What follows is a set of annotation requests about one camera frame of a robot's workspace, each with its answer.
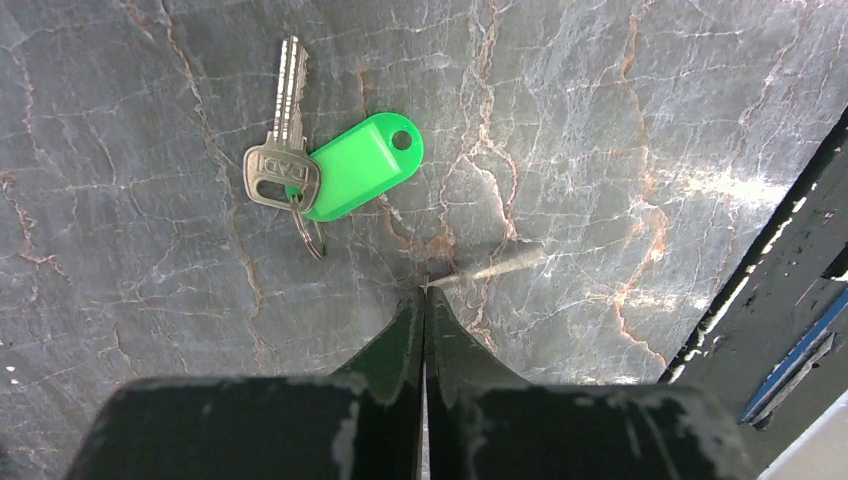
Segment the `key with green tag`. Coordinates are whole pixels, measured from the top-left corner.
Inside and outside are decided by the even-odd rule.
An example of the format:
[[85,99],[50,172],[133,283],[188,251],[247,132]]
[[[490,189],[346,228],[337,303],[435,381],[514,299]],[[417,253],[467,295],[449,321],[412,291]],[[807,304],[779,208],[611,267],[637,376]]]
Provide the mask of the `key with green tag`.
[[273,125],[263,143],[246,150],[243,180],[250,200],[292,214],[310,254],[321,259],[326,246],[320,225],[409,179],[422,164],[425,145],[409,118],[382,112],[307,152],[300,103],[308,58],[298,37],[283,40]]

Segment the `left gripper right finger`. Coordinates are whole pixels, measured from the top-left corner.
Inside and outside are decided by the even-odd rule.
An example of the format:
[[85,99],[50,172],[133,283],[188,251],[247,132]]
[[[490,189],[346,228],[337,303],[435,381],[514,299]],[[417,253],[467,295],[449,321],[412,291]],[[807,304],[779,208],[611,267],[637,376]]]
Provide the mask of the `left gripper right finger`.
[[752,479],[734,420],[675,385],[534,384],[477,341],[444,292],[425,294],[435,479]]

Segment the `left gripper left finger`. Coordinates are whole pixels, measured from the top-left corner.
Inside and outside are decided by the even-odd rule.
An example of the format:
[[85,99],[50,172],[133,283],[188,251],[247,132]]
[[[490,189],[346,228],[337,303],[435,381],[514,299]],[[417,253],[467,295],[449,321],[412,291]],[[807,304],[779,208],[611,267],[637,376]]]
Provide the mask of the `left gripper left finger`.
[[104,404],[70,479],[417,479],[424,292],[327,375],[159,377]]

